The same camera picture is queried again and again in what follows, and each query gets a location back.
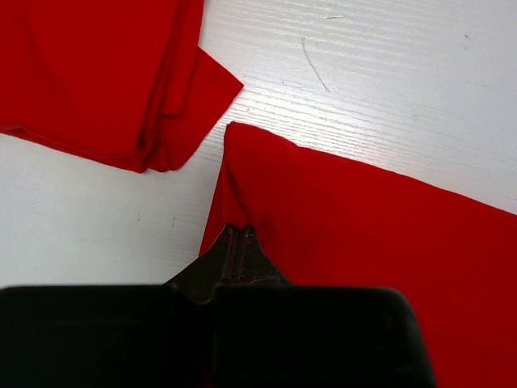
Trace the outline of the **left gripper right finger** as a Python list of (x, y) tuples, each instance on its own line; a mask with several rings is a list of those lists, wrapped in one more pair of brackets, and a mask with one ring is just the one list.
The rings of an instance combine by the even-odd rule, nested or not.
[(394, 289), (296, 286), (250, 227), (212, 297), (217, 387), (433, 387), (416, 315)]

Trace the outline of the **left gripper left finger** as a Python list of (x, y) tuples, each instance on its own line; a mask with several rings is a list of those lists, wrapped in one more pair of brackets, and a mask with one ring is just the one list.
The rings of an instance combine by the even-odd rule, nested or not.
[(237, 239), (225, 227), (162, 285), (2, 289), (2, 386), (189, 386), (210, 357), (211, 298)]

